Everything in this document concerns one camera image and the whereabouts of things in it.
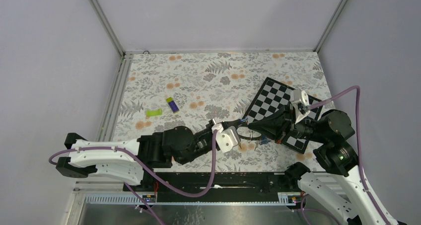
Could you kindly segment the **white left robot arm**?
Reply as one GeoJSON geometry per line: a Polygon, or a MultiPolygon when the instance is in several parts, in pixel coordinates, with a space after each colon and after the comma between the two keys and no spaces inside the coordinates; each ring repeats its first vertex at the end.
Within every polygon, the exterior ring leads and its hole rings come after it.
{"type": "Polygon", "coordinates": [[[66,150],[52,155],[49,163],[65,177],[103,176],[147,191],[153,187],[154,178],[145,171],[171,168],[174,161],[186,164],[210,151],[228,152],[240,144],[237,128],[243,124],[240,119],[220,123],[211,120],[197,133],[177,126],[120,142],[90,142],[69,133],[66,150]]]}

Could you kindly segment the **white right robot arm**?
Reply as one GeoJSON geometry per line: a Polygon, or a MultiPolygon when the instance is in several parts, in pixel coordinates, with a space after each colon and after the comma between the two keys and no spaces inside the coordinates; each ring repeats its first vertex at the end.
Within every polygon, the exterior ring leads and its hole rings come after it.
{"type": "Polygon", "coordinates": [[[354,149],[348,143],[351,136],[360,135],[360,128],[353,128],[347,113],[336,109],[326,111],[319,120],[307,119],[311,109],[330,103],[332,99],[305,105],[305,98],[304,91],[295,90],[287,106],[248,127],[277,143],[289,138],[320,143],[313,154],[321,167],[338,182],[347,199],[323,187],[301,162],[285,171],[287,189],[303,190],[328,209],[340,224],[397,225],[399,221],[387,211],[365,176],[361,148],[354,149]]]}

